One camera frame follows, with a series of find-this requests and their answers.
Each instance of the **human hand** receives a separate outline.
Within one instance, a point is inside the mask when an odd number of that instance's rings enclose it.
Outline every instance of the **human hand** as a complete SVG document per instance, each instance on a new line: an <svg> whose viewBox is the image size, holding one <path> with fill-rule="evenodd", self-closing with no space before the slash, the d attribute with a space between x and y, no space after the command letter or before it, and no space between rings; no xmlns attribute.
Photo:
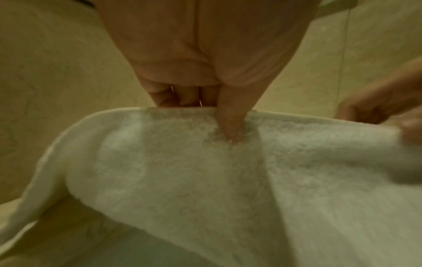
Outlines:
<svg viewBox="0 0 422 267"><path fill-rule="evenodd" d="M158 107L216 106L231 140L297 49L320 0L98 0Z"/></svg>
<svg viewBox="0 0 422 267"><path fill-rule="evenodd" d="M380 124L397 114L403 139L422 143L422 57L343 101L336 118Z"/></svg>

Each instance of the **marble tile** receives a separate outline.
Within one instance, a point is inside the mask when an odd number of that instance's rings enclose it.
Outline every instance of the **marble tile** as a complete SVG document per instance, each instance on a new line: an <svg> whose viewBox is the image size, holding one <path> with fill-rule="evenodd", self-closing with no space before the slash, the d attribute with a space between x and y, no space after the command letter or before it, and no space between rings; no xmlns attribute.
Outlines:
<svg viewBox="0 0 422 267"><path fill-rule="evenodd" d="M365 0L350 12L339 99L422 56L422 1Z"/></svg>
<svg viewBox="0 0 422 267"><path fill-rule="evenodd" d="M0 0L0 203L19 197L46 146L87 114L150 106L95 10Z"/></svg>
<svg viewBox="0 0 422 267"><path fill-rule="evenodd" d="M292 61L256 109L331 117L340 78L348 11L314 20Z"/></svg>

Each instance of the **towel fold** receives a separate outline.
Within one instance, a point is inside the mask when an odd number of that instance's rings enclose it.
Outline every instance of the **towel fold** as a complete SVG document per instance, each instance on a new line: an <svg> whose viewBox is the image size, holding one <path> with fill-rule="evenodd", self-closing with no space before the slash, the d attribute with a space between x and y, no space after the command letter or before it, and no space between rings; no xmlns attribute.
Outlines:
<svg viewBox="0 0 422 267"><path fill-rule="evenodd" d="M0 230L68 192L222 267L422 266L422 147L396 129L251 113L240 144L212 109L118 109L62 133Z"/></svg>

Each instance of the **hand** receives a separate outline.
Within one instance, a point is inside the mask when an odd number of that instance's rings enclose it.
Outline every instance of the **hand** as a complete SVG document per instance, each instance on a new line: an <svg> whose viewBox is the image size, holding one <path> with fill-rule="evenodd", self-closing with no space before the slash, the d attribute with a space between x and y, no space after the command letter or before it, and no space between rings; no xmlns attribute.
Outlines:
<svg viewBox="0 0 422 267"><path fill-rule="evenodd" d="M319 1L98 0L96 7L158 107L216 106L221 130L237 141Z"/></svg>
<svg viewBox="0 0 422 267"><path fill-rule="evenodd" d="M336 118L380 124L397 114L403 139L422 142L422 57L343 101Z"/></svg>

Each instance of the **folded towel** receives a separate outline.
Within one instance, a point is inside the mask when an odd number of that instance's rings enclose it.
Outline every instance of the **folded towel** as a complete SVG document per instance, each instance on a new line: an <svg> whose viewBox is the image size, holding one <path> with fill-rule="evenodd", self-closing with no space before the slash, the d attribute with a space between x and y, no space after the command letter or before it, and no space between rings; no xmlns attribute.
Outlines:
<svg viewBox="0 0 422 267"><path fill-rule="evenodd" d="M393 128L258 112L231 144L213 113L83 119L40 159L0 244L69 191L222 267L422 266L422 147Z"/></svg>

